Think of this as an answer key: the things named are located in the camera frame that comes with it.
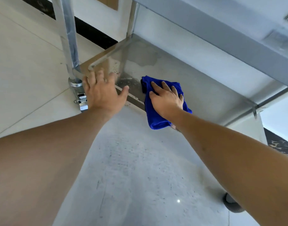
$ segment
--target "cleaning cloth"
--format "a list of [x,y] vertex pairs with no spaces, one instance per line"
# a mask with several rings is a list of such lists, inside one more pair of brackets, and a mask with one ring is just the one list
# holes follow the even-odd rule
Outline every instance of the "cleaning cloth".
[[[151,129],[154,129],[154,130],[165,128],[165,127],[171,125],[171,122],[169,122],[165,118],[161,117],[155,111],[155,109],[152,106],[151,100],[149,98],[149,92],[150,91],[153,91],[154,93],[156,93],[153,90],[153,87],[151,86],[151,82],[154,82],[158,86],[162,87],[162,81],[164,81],[169,86],[170,89],[171,89],[172,86],[174,86],[176,88],[177,92],[178,92],[178,95],[180,95],[180,94],[184,95],[180,83],[169,82],[169,81],[160,80],[160,79],[155,79],[155,78],[151,78],[149,76],[142,77],[142,80],[141,80],[142,91],[143,91],[143,93],[146,94],[144,103],[145,103],[145,110],[146,110],[146,114],[147,114],[147,120],[148,120],[149,127]],[[188,113],[192,113],[191,109],[188,108],[188,106],[187,106],[185,101],[184,101],[184,104],[183,104],[183,110],[185,110]]]

